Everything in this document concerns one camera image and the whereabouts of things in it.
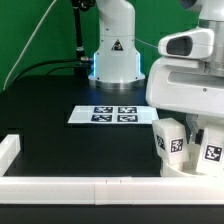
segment blue led light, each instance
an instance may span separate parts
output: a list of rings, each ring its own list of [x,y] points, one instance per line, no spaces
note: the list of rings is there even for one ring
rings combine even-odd
[[[93,77],[96,77],[96,54],[93,56]]]
[[[138,71],[138,75],[141,75],[141,55],[138,54],[138,67],[139,67],[139,71]]]

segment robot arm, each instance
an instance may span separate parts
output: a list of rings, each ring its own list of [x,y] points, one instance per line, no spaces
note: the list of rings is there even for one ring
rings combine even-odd
[[[96,0],[100,46],[94,55],[90,84],[104,88],[143,85],[140,54],[135,49],[135,10],[126,0]]]

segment white border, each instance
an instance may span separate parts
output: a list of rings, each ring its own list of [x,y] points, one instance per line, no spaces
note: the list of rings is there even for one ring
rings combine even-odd
[[[18,143],[18,135],[8,135],[0,144],[0,166],[8,164],[4,167],[6,170],[20,150]],[[0,177],[0,203],[224,204],[224,179]]]

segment green wall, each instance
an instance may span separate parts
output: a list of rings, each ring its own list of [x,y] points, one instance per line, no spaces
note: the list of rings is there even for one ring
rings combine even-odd
[[[0,1],[0,90],[12,66],[52,0]],[[177,0],[130,0],[136,10],[136,38],[157,45],[167,34],[191,29],[197,16],[185,11]],[[81,12],[83,41],[86,54],[98,48],[97,7]],[[58,0],[28,48],[15,76],[21,69],[37,62],[75,57],[75,33],[70,0]],[[148,75],[159,57],[157,50],[136,42],[142,54],[142,70]],[[29,73],[44,74],[48,67]]]

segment black table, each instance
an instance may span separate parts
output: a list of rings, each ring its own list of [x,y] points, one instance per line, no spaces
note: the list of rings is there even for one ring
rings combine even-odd
[[[22,142],[6,176],[159,176],[151,125],[69,125],[75,105],[146,106],[145,87],[103,90],[73,76],[20,79],[0,94],[0,136],[20,134]],[[185,123],[185,114],[158,114]],[[222,212],[223,206],[0,205],[0,223],[204,223],[224,220]]]

